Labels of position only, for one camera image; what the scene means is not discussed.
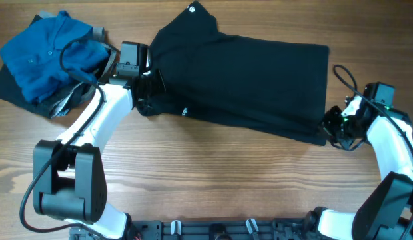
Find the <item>folded shirt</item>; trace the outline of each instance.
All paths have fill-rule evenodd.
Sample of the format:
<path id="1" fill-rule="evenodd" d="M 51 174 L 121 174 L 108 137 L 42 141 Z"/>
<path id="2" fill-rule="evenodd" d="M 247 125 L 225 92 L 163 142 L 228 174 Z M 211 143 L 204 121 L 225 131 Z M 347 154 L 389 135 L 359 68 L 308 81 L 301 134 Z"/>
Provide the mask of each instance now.
<path id="1" fill-rule="evenodd" d="M 227 35 L 197 1 L 151 44 L 167 92 L 140 99 L 142 115 L 172 113 L 325 145 L 327 46 Z"/>
<path id="2" fill-rule="evenodd" d="M 36 15 L 32 23 L 46 17 L 56 17 L 45 11 L 41 11 Z M 93 27 L 93 38 L 99 41 L 105 40 L 105 30 L 103 27 Z M 117 54 L 113 49 L 109 49 L 109 60 L 104 60 L 93 71 L 96 78 L 100 78 L 102 74 L 109 72 L 112 63 Z M 2 65 L 0 70 L 0 99 L 8 101 L 18 107 L 21 107 L 34 114 L 41 115 L 46 118 L 54 118 L 66 115 L 70 109 L 88 101 L 94 95 L 95 88 L 86 83 L 72 81 L 68 85 L 58 88 L 54 94 L 42 100 L 42 102 L 28 102 L 24 98 L 21 88 L 17 85 L 14 76 L 9 72 L 6 65 Z"/>
<path id="3" fill-rule="evenodd" d="M 66 11 L 56 17 L 40 19 L 10 40 L 0 55 L 25 100 L 40 103 L 56 90 L 72 83 L 61 70 L 59 56 L 62 48 L 79 37 L 92 35 L 93 27 L 70 18 Z M 92 82 L 97 78 L 90 72 L 98 67 L 109 53 L 93 41 L 72 44 L 63 56 L 63 64 Z"/>

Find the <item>blue polo shirt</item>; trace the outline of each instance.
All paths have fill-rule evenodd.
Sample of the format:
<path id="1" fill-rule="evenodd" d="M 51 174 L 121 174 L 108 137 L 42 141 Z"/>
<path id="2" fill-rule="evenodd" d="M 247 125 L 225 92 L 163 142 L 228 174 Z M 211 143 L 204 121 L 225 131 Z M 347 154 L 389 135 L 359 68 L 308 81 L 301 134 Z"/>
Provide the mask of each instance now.
<path id="1" fill-rule="evenodd" d="M 10 40 L 0 50 L 4 64 L 14 76 L 26 101 L 38 103 L 73 81 L 61 70 L 62 48 L 71 40 L 92 35 L 93 27 L 70 18 L 66 11 L 41 19 Z M 109 54 L 97 42 L 74 43 L 63 56 L 63 64 L 76 74 L 96 82 L 92 72 Z"/>

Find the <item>wooden table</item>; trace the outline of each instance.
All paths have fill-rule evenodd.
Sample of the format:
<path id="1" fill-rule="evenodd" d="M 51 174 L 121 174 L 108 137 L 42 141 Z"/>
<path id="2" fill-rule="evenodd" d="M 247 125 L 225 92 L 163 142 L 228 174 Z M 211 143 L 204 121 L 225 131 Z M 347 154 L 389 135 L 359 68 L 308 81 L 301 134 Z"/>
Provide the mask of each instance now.
<path id="1" fill-rule="evenodd" d="M 150 43 L 190 2 L 72 3 L 0 0 L 0 48 L 39 10 L 66 9 L 108 30 L 109 40 Z M 203 1 L 228 34 L 330 47 L 327 109 L 351 94 L 331 73 L 340 63 L 358 85 L 396 86 L 394 105 L 413 120 L 413 1 Z M 32 150 L 55 139 L 83 110 L 52 121 L 0 100 L 0 239 L 66 239 L 36 234 L 18 218 L 32 179 Z M 133 111 L 103 153 L 108 201 L 133 219 L 272 219 L 302 217 L 323 205 L 356 211 L 380 182 L 370 146 L 355 152 L 317 147 L 249 129 Z M 38 227 L 63 224 L 34 214 Z"/>

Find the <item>black cable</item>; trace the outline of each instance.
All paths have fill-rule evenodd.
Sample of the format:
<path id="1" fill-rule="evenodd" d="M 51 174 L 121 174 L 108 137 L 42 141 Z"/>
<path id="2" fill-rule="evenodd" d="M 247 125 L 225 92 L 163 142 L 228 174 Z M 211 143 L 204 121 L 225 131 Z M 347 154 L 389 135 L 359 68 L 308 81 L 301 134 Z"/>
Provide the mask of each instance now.
<path id="1" fill-rule="evenodd" d="M 360 92 L 357 91 L 357 89 L 353 88 L 350 84 L 348 84 L 336 71 L 337 68 L 341 68 L 343 70 L 345 70 L 345 72 L 347 72 L 347 74 L 352 78 L 353 82 L 355 83 L 354 77 L 351 74 L 351 72 L 345 68 L 342 65 L 334 65 L 334 74 L 335 76 L 350 90 L 352 90 L 355 95 L 358 95 L 359 97 L 361 97 L 363 100 L 365 100 L 365 102 L 367 102 L 367 104 L 369 104 L 371 107 L 373 107 L 375 110 L 377 110 L 381 115 L 385 116 L 389 122 L 391 122 L 391 124 L 393 124 L 393 126 L 396 128 L 396 130 L 398 130 L 398 132 L 400 133 L 400 135 L 402 136 L 402 138 L 404 139 L 405 143 L 407 144 L 412 158 L 413 158 L 413 146 L 411 144 L 411 142 L 409 142 L 409 139 L 406 136 L 406 133 L 399 127 L 399 125 L 383 110 L 381 110 L 381 108 L 375 106 L 375 104 L 373 104 L 369 99 L 367 99 L 365 96 L 363 96 L 363 94 L 361 94 Z M 412 216 L 409 220 L 409 224 L 408 226 L 405 228 L 405 231 L 403 232 L 403 234 L 400 236 L 399 240 L 403 240 L 406 238 L 406 236 L 411 232 L 413 227 L 413 213 Z"/>
<path id="2" fill-rule="evenodd" d="M 60 52 L 60 66 L 62 68 L 62 70 L 64 70 L 64 72 L 66 72 L 67 74 L 69 74 L 69 76 L 71 76 L 73 79 L 78 80 L 80 82 L 86 83 L 90 86 L 95 87 L 97 90 L 99 90 L 100 93 L 100 100 L 99 100 L 99 104 L 97 105 L 97 107 L 95 108 L 95 110 L 93 111 L 93 113 L 88 117 L 88 119 L 82 124 L 82 126 L 78 129 L 78 131 L 75 132 L 75 134 L 70 138 L 70 140 L 68 140 L 68 142 L 66 142 L 53 156 L 51 156 L 51 158 L 44 164 L 44 166 L 42 166 L 42 168 L 39 170 L 39 172 L 36 174 L 36 176 L 34 176 L 31 184 L 29 185 L 29 187 L 27 188 L 23 199 L 21 200 L 21 204 L 20 204 L 20 212 L 19 212 L 19 216 L 20 216 L 20 222 L 21 224 L 28 230 L 36 232 L 36 233 L 50 233 L 50 232 L 54 232 L 54 231 L 59 231 L 59 230 L 63 230 L 66 229 L 68 227 L 80 227 L 92 234 L 95 234 L 103 239 L 107 239 L 104 236 L 102 236 L 100 233 L 86 227 L 83 224 L 80 223 L 72 223 L 72 224 L 67 224 L 67 225 L 63 225 L 60 227 L 53 227 L 53 228 L 49 228 L 49 229 L 38 229 L 36 227 L 32 227 L 30 226 L 30 224 L 28 224 L 26 222 L 26 218 L 25 218 L 25 208 L 26 208 L 26 203 L 27 200 L 30 196 L 30 193 L 32 192 L 33 188 L 35 187 L 35 185 L 37 184 L 37 182 L 39 181 L 39 179 L 42 177 L 42 174 L 44 174 L 44 172 L 48 169 L 48 167 L 55 162 L 60 156 L 61 154 L 64 152 L 64 150 L 66 150 L 68 148 L 68 146 L 74 141 L 76 140 L 79 136 L 81 136 L 81 133 L 84 131 L 84 129 L 88 126 L 88 124 L 94 119 L 95 115 L 100 111 L 103 102 L 105 100 L 105 94 L 103 93 L 103 90 L 95 83 L 86 80 L 85 78 L 78 76 L 74 73 L 71 73 L 69 69 L 65 68 L 64 64 L 63 64 L 63 54 L 65 52 L 66 49 L 68 49 L 73 43 L 75 42 L 79 42 L 79 41 L 88 41 L 88 40 L 93 40 L 93 41 L 97 41 L 94 39 L 89 39 L 87 37 L 81 37 L 78 39 L 74 39 L 70 42 L 68 42 L 68 44 L 66 44 L 66 46 L 64 46 L 64 48 L 61 50 Z M 116 49 L 114 46 L 112 46 L 109 43 L 105 43 L 102 41 L 97 41 L 100 43 L 104 43 L 106 45 L 108 45 L 110 48 L 114 49 L 115 51 L 117 51 L 118 53 L 120 52 L 118 49 Z"/>
<path id="3" fill-rule="evenodd" d="M 358 90 L 358 84 L 356 83 L 356 80 L 354 79 L 352 73 L 351 73 L 345 66 L 343 66 L 343 65 L 339 65 L 339 64 L 334 65 L 334 69 L 333 69 L 333 70 L 334 70 L 335 76 L 336 76 L 340 81 L 344 81 L 345 86 L 347 86 L 347 85 L 346 85 L 347 82 L 336 72 L 336 68 L 337 68 L 337 67 L 344 69 L 345 72 L 348 74 L 348 76 L 352 79 L 353 88 L 354 88 L 354 90 L 355 90 L 354 93 L 353 93 L 353 97 L 356 96 L 357 90 Z"/>

